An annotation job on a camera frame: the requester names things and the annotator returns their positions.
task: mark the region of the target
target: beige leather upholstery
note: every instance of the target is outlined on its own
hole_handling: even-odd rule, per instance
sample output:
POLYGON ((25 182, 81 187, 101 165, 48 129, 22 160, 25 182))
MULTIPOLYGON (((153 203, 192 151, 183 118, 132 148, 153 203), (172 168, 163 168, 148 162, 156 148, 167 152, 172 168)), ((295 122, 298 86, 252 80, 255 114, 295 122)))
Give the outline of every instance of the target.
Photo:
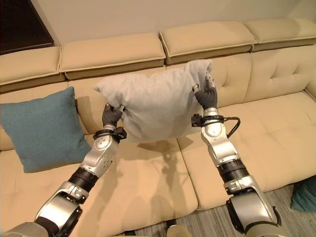
POLYGON ((316 24, 307 19, 255 20, 245 22, 245 26, 258 40, 252 51, 316 43, 316 24))
POLYGON ((56 46, 1 55, 0 92, 65 80, 58 71, 59 54, 56 46))
MULTIPOLYGON (((167 70, 183 64, 167 66, 167 70)), ((218 107, 242 103, 251 71, 249 53, 213 58, 212 77, 216 82, 218 107)))
POLYGON ((96 77, 163 66, 164 58, 156 33, 91 39, 62 46, 60 71, 68 79, 96 77))
POLYGON ((166 63, 248 52, 257 40, 240 22, 205 22, 169 28, 160 33, 166 63))
MULTIPOLYGON (((0 95, 0 103, 18 103, 22 101, 33 100, 36 98, 43 98, 52 93, 64 90, 67 88, 67 82, 60 82, 50 85, 43 85, 41 87, 24 89, 21 91, 13 91, 0 95)), ((6 134, 0 125, 0 151, 13 149, 13 144, 10 137, 6 134)))
POLYGON ((244 102, 302 91, 313 77, 316 47, 301 46, 251 54, 251 75, 244 102))
MULTIPOLYGON (((92 144, 92 135, 86 139, 92 144)), ((77 167, 23 173, 14 150, 1 152, 2 231, 33 221, 41 205, 77 167)), ((122 141, 115 161, 82 206, 83 215, 72 236, 111 236, 187 215, 197 205, 175 139, 152 144, 122 141)))
MULTIPOLYGON (((263 191, 315 175, 316 103, 298 92, 220 108, 241 125, 230 141, 263 191)), ((225 123, 227 131, 235 124, 225 123)), ((200 133, 178 139, 199 201, 199 209, 229 198, 200 133)))
MULTIPOLYGON (((141 73, 147 76, 164 71, 165 67, 141 70, 134 73, 141 73)), ((81 118, 84 127, 88 134, 95 133, 102 129, 102 113, 106 104, 105 98, 100 92, 92 89, 92 86, 102 80, 102 78, 91 78, 82 80, 71 80, 68 82, 69 86, 75 88, 75 99, 77 101, 77 108, 79 117, 81 118)))
POLYGON ((305 89, 309 93, 309 95, 313 97, 316 101, 316 67, 314 68, 312 72, 312 78, 305 89))

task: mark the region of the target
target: gray pillow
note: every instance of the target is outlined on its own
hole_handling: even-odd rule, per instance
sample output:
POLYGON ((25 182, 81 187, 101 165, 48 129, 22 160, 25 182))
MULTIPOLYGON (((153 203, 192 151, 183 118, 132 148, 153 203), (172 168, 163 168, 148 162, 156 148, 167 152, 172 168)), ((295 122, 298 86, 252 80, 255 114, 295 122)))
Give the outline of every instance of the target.
POLYGON ((0 122, 25 173, 81 162, 91 150, 83 136, 73 87, 45 98, 1 104, 0 112, 0 122))
POLYGON ((191 61, 150 77, 137 73, 104 77, 93 88, 112 106, 126 107, 121 119, 129 141, 146 143, 181 137, 200 131, 191 127, 191 116, 202 110, 192 87, 198 83, 205 89, 211 62, 191 61))

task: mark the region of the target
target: robotic hand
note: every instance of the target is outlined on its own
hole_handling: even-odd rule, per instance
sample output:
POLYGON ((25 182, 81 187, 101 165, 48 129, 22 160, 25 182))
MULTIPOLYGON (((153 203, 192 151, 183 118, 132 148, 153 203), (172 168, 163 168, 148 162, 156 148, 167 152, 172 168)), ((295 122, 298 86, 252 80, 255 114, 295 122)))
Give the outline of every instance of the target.
POLYGON ((276 207, 271 207, 253 176, 249 175, 239 154, 228 138, 240 124, 237 117, 225 118, 218 114, 215 82, 206 72, 206 90, 193 87, 197 101, 202 105, 203 116, 194 115, 192 126, 201 127, 202 140, 224 181, 224 188, 233 195, 226 206, 235 229, 247 237, 285 237, 281 218, 276 207), (237 124, 226 134, 224 122, 235 119, 237 124))
POLYGON ((5 232, 3 237, 67 237, 82 214, 80 204, 89 196, 97 180, 108 170, 121 139, 122 127, 116 128, 124 107, 105 105, 103 129, 97 131, 91 151, 79 168, 64 182, 37 213, 34 222, 26 222, 5 232))

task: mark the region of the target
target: teal pillow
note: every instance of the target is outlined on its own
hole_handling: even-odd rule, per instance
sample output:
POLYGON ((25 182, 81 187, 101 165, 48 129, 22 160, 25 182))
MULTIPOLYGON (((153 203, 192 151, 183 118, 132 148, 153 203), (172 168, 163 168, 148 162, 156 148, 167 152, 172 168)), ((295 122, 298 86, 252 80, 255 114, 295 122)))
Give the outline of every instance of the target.
POLYGON ((0 112, 25 173, 79 163, 91 150, 83 136, 73 87, 41 99, 1 104, 0 112))
POLYGON ((293 192, 291 208, 316 211, 316 176, 304 180, 293 192))

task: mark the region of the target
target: gray carpet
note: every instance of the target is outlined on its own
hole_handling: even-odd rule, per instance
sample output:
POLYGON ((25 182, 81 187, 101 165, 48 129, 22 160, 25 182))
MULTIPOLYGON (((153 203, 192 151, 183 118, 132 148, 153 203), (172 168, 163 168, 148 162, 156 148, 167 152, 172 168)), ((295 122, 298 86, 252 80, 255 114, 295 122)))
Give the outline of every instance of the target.
MULTIPOLYGON (((282 225, 289 237, 316 237, 316 212, 302 212, 290 209, 293 185, 266 193, 271 205, 277 207, 282 225)), ((210 210, 195 211, 177 219, 177 224, 186 225, 193 237, 241 237, 231 224, 225 206, 210 210)), ((165 237, 165 222, 136 230, 136 235, 165 237)))

